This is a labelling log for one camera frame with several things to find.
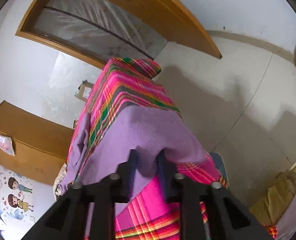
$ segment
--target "wooden cabinet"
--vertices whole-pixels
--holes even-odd
[[[0,104],[0,135],[11,137],[15,156],[0,149],[0,164],[36,181],[53,185],[66,162],[73,129]]]

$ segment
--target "pink fabric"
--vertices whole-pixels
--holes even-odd
[[[200,164],[177,165],[180,173],[194,181],[210,184],[218,181],[220,174],[215,168],[212,158],[207,154],[206,160]],[[178,204],[167,204],[163,200],[158,177],[155,176],[149,184],[134,198],[128,206],[116,217],[116,231],[125,230],[161,217],[176,208]]]

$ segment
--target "wall baseboard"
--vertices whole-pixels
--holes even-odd
[[[291,62],[296,67],[296,53],[289,52],[286,49],[283,49],[277,45],[274,45],[270,42],[263,41],[257,38],[236,34],[236,33],[229,33],[225,31],[215,31],[215,30],[207,30],[210,36],[213,37],[220,37],[225,38],[233,41],[239,41],[242,43],[250,44],[252,46],[265,49],[275,55],[284,58],[285,60]]]

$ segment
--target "bolt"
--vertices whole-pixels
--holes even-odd
[[[222,184],[218,181],[215,181],[215,182],[211,183],[211,187],[218,189],[218,188],[222,187]]]
[[[120,179],[120,176],[119,176],[118,173],[112,173],[112,174],[109,175],[109,178],[111,180],[118,180],[118,179]]]
[[[82,188],[82,183],[81,182],[76,182],[76,183],[74,183],[73,185],[72,185],[72,188],[73,189],[80,189],[80,188]]]
[[[184,176],[183,174],[181,174],[181,173],[176,173],[176,174],[174,175],[174,178],[175,178],[175,179],[184,179],[185,176]]]

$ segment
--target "tiled floor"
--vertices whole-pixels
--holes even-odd
[[[296,68],[254,46],[213,38],[223,58],[169,43],[156,78],[208,151],[224,158],[231,191],[251,204],[296,160]]]

